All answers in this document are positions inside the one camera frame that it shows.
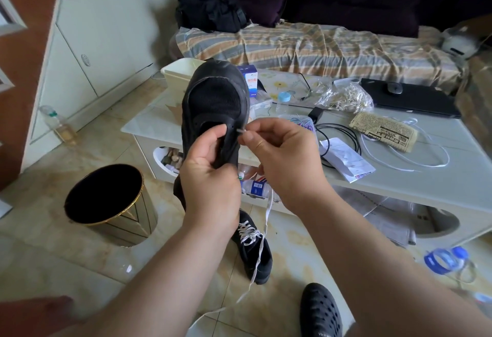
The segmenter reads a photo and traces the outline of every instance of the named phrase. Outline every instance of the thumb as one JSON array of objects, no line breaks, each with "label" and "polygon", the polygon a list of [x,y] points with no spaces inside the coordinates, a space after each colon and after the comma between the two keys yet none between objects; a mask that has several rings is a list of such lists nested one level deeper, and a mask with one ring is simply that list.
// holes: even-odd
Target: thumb
[{"label": "thumb", "polygon": [[261,163],[266,161],[269,155],[274,152],[274,146],[255,131],[245,131],[243,133],[243,141],[254,155],[258,157]]}]

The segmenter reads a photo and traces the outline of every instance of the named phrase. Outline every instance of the cabinet door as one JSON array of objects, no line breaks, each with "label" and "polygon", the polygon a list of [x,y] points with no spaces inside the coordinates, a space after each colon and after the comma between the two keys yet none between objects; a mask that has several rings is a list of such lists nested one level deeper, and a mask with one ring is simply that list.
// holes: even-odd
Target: cabinet door
[{"label": "cabinet door", "polygon": [[111,0],[111,4],[137,71],[166,55],[176,31],[177,0]]},{"label": "cabinet door", "polygon": [[112,0],[61,0],[58,27],[98,96],[136,73]]},{"label": "cabinet door", "polygon": [[[56,26],[41,90],[39,105],[51,105],[67,118],[97,99],[92,86]],[[37,108],[35,110],[37,114],[32,140],[50,130]]]}]

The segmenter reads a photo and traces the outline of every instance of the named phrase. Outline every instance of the striped fabric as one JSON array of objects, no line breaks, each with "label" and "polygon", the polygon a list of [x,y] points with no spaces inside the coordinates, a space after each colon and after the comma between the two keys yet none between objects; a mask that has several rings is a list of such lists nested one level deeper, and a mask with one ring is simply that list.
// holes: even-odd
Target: striped fabric
[{"label": "striped fabric", "polygon": [[451,92],[465,76],[463,69],[436,47],[439,31],[431,27],[420,27],[419,38],[303,23],[282,23],[274,29],[250,25],[235,34],[181,28],[176,42],[184,57],[215,58],[333,79],[357,76],[436,85]]},{"label": "striped fabric", "polygon": [[492,51],[469,61],[470,82],[456,94],[462,120],[492,159]]}]

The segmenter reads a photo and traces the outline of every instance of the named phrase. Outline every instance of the hand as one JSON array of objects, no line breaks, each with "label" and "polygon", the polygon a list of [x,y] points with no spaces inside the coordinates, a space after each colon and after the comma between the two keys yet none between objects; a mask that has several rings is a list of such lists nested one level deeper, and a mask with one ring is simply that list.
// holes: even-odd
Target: hand
[{"label": "hand", "polygon": [[241,183],[236,166],[230,163],[215,170],[218,138],[227,126],[215,126],[200,135],[191,146],[180,169],[187,210],[183,226],[199,226],[204,234],[234,234],[239,223]]},{"label": "hand", "polygon": [[282,118],[260,118],[245,129],[239,143],[258,157],[260,169],[287,209],[298,214],[309,199],[334,193],[311,131]]}]

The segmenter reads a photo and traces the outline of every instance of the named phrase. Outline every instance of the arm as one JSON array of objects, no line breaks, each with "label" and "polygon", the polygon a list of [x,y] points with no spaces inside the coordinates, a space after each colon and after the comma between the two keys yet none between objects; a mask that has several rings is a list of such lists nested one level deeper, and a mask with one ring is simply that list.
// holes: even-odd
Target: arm
[{"label": "arm", "polygon": [[433,279],[336,194],[310,131],[281,119],[257,120],[247,129],[242,144],[260,159],[268,182],[306,226],[365,334],[490,333],[492,322],[478,309]]},{"label": "arm", "polygon": [[200,136],[181,167],[187,202],[182,227],[80,336],[185,335],[239,221],[237,169],[213,170],[224,125]]}]

